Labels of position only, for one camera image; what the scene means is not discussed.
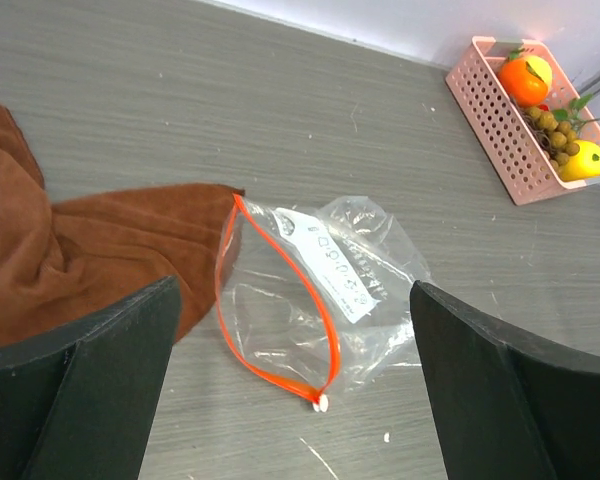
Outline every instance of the transparent bag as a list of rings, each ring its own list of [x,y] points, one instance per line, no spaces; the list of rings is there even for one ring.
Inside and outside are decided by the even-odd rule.
[[[247,368],[326,410],[327,393],[356,390],[397,362],[420,364],[409,292],[431,278],[392,215],[366,197],[320,210],[235,200],[216,306]]]

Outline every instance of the table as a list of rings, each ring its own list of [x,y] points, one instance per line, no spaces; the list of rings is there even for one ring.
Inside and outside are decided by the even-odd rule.
[[[599,188],[514,206],[443,76],[186,0],[0,2],[0,102],[54,200],[182,181],[287,206],[368,195],[450,293],[600,354]],[[140,478],[446,476],[418,368],[309,413],[210,314],[174,349]]]

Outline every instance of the orange bag edge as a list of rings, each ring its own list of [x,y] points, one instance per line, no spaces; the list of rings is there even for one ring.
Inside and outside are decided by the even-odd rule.
[[[295,264],[293,259],[289,256],[288,253],[284,251],[284,249],[278,245],[278,243],[271,238],[271,236],[266,233],[262,227],[260,227],[251,214],[249,213],[242,196],[238,194],[234,194],[233,196],[235,204],[231,213],[229,215],[227,221],[227,227],[225,229],[224,235],[222,237],[222,244],[220,245],[220,250],[218,252],[218,261],[215,269],[215,294],[216,294],[216,311],[218,314],[218,323],[220,324],[220,329],[222,330],[222,334],[229,346],[231,352],[240,360],[240,362],[249,369],[252,373],[258,375],[259,377],[267,380],[268,382],[277,385],[288,392],[291,392],[295,395],[298,395],[309,402],[318,405],[320,403],[320,397],[323,392],[333,383],[335,378],[338,376],[340,372],[341,358],[340,358],[340,341],[338,340],[338,333],[333,323],[333,318],[329,313],[322,297],[316,290],[315,286],[311,282],[311,280],[300,270],[300,268]],[[329,343],[329,353],[330,353],[330,366],[329,366],[329,375],[327,377],[327,381],[320,388],[315,388],[306,383],[293,380],[287,377],[283,377],[281,375],[275,375],[273,373],[267,372],[266,370],[262,370],[255,365],[249,363],[238,351],[238,348],[233,343],[231,339],[231,335],[229,334],[229,330],[227,329],[226,323],[224,321],[224,316],[222,314],[222,307],[220,305],[220,299],[222,296],[222,267],[224,265],[224,258],[227,251],[227,247],[231,242],[233,229],[235,227],[235,222],[238,217],[238,213],[242,213],[245,216],[249,224],[256,230],[256,232],[282,257],[282,259],[291,267],[296,275],[302,281],[302,284],[309,292],[311,299],[313,300],[320,316],[322,317],[322,321],[325,326],[325,332],[327,334],[327,340]]]

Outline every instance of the pink basket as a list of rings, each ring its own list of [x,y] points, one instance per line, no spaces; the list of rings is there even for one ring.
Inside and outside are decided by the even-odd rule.
[[[600,176],[573,182],[558,178],[496,78],[495,72],[509,52],[521,44],[525,51],[544,58],[551,65],[553,84],[545,101],[549,108],[564,107],[578,96],[549,49],[534,40],[502,42],[490,37],[473,37],[471,46],[447,75],[447,85],[516,205],[557,197],[600,183]],[[594,117],[584,109],[581,118]],[[600,126],[595,122],[587,124],[580,138],[600,145]]]

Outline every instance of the brown towel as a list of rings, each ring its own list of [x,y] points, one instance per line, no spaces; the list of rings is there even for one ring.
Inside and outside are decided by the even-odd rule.
[[[0,346],[177,275],[182,338],[214,303],[233,194],[220,185],[105,193],[51,205],[42,173],[0,106]]]

